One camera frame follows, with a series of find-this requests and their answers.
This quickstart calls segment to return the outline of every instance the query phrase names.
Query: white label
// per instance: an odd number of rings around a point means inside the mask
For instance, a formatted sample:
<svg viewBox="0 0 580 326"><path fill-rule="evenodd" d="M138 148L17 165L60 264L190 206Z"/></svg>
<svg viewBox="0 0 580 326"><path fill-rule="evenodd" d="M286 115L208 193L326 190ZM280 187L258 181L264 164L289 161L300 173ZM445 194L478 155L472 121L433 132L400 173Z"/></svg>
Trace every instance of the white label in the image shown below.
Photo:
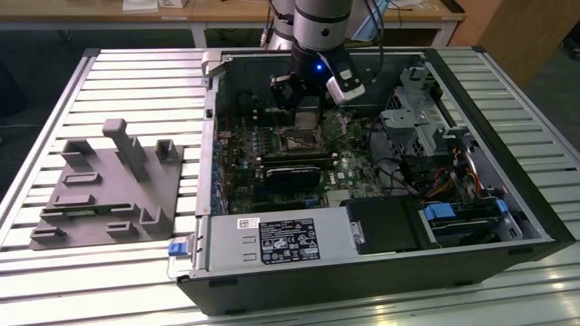
<svg viewBox="0 0 580 326"><path fill-rule="evenodd" d="M238 229L256 229L258 224L260 224L260 218L237 219Z"/></svg>

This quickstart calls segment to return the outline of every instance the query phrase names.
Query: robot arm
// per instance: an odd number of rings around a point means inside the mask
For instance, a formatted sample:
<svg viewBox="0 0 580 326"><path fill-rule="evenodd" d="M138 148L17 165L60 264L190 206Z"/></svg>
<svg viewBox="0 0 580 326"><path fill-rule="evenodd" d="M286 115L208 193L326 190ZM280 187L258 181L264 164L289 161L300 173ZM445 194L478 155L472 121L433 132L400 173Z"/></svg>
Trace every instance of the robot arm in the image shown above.
<svg viewBox="0 0 580 326"><path fill-rule="evenodd" d="M364 85L344 49L350 8L352 0L296 0L289 74L274 77L270 84L281 109L294 111L305 96L318 97L322 108L330 106L326 92L334 105L364 94ZM285 85L292 89L289 97L282 92Z"/></svg>

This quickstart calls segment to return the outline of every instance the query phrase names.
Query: white paper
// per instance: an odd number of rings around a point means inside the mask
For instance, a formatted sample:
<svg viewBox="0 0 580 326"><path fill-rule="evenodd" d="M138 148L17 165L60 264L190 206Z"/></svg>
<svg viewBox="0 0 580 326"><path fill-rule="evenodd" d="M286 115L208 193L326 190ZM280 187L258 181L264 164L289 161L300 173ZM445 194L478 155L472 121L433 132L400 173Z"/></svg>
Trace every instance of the white paper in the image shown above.
<svg viewBox="0 0 580 326"><path fill-rule="evenodd" d="M122 0L124 14L148 14L158 12L157 0Z"/></svg>

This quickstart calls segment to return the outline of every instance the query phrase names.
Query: metal bracket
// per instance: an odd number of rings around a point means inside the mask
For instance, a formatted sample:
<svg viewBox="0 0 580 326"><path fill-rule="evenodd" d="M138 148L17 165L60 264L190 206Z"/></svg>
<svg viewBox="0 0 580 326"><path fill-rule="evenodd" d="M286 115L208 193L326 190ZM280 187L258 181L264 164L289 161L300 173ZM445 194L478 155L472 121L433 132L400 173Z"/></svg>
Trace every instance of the metal bracket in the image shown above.
<svg viewBox="0 0 580 326"><path fill-rule="evenodd" d="M221 66L221 51L210 50L202 52L201 55L201 74L204 78L210 78L220 73L224 68Z"/></svg>

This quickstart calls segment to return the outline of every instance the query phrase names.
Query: cable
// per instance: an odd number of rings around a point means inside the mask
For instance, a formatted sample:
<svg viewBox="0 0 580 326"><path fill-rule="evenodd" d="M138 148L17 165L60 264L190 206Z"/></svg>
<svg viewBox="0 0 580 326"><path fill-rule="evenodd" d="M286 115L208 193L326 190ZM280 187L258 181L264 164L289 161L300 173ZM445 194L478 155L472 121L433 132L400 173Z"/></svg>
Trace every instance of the cable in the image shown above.
<svg viewBox="0 0 580 326"><path fill-rule="evenodd" d="M405 187L405 189L406 189L406 191L413 195L413 196L417 196L417 197L422 197L421 196L421 194L420 194L420 192L402 180L402 179L398 179L398 177L396 177L392 173L389 173L389 172L386 172L386 170L384 169L384 168L381 168L380 166L378 166L378 164L377 164L377 162L374 161L374 158L372 157L372 154L369 153L369 159L370 159L370 163L372 163L372 165L374 165L376 167L377 167L377 169L378 169L378 171L381 172L381 173L384 173L385 174L385 176L388 176L392 180L394 180L396 182L398 182L400 183L400 185L401 186L404 186Z"/></svg>
<svg viewBox="0 0 580 326"><path fill-rule="evenodd" d="M273 6L272 0L268 0L268 5L269 5L270 9L273 10L274 16L280 19L281 14L280 14L278 10L276 9L276 7Z"/></svg>
<svg viewBox="0 0 580 326"><path fill-rule="evenodd" d="M413 9L401 9L401 8L398 7L398 5L397 5L394 2L390 2L390 4L392 4L394 7L397 7L397 9L394 9L394 8L388 8L388 9L390 9L390 10L397 10L397 13L398 13L398 29L401 29L401 28L402 28L402 17L400 16L400 12L412 12Z"/></svg>
<svg viewBox="0 0 580 326"><path fill-rule="evenodd" d="M445 171L445 170L446 170L445 168L440 168L440 169L437 170L437 172L434 173L434 184L433 184L433 189L437 187L438 174L440 174L442 171Z"/></svg>
<svg viewBox="0 0 580 326"><path fill-rule="evenodd" d="M374 13L372 12L370 5L369 5L368 1L372 2L372 5L373 5L374 10L377 12L378 21L374 18ZM369 13L369 16L372 18L372 24L374 25L374 30L376 30L376 40L374 41L377 42L377 45L378 45L378 67L377 67L377 70L374 71L374 73L372 74L370 82L366 84L366 85L369 85L369 84L372 84L372 82L374 81L374 78L377 77L380 71L382 70L382 64L384 64L384 47L382 47L384 22L382 22L382 15L380 15L378 6L377 6L374 0L362 0L362 2L364 2L364 6L366 7L366 11Z"/></svg>

